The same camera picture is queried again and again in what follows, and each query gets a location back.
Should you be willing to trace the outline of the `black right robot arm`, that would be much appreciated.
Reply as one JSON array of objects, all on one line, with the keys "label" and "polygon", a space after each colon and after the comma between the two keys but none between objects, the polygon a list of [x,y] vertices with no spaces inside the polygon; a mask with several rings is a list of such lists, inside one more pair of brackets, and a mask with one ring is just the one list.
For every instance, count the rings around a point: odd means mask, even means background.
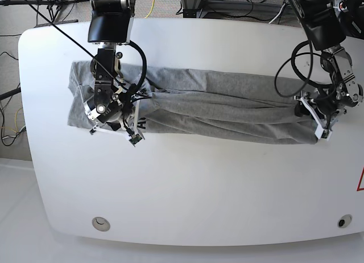
[{"label": "black right robot arm", "polygon": [[138,91],[137,85],[124,88],[117,58],[117,45],[130,41],[130,32],[135,15],[135,0],[89,0],[92,18],[88,31],[88,42],[99,45],[96,56],[90,64],[94,77],[92,120],[102,124],[120,118],[122,109],[131,106],[131,97]]}]

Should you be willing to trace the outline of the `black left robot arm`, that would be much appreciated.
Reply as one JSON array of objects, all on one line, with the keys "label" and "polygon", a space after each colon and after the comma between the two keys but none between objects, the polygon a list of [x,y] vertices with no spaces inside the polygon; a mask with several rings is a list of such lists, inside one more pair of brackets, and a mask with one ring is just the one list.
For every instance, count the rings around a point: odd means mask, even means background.
[{"label": "black left robot arm", "polygon": [[[300,88],[294,94],[299,101],[297,115],[311,114],[330,124],[344,112],[363,100],[363,87],[355,81],[352,59],[341,43],[347,36],[363,39],[363,0],[287,0],[296,14],[307,39],[292,51],[289,62],[296,76],[311,86],[311,96]],[[320,52],[321,68],[329,76],[330,84],[319,84],[311,75],[303,75],[296,66],[296,57],[303,47],[309,48],[309,58]]]}]

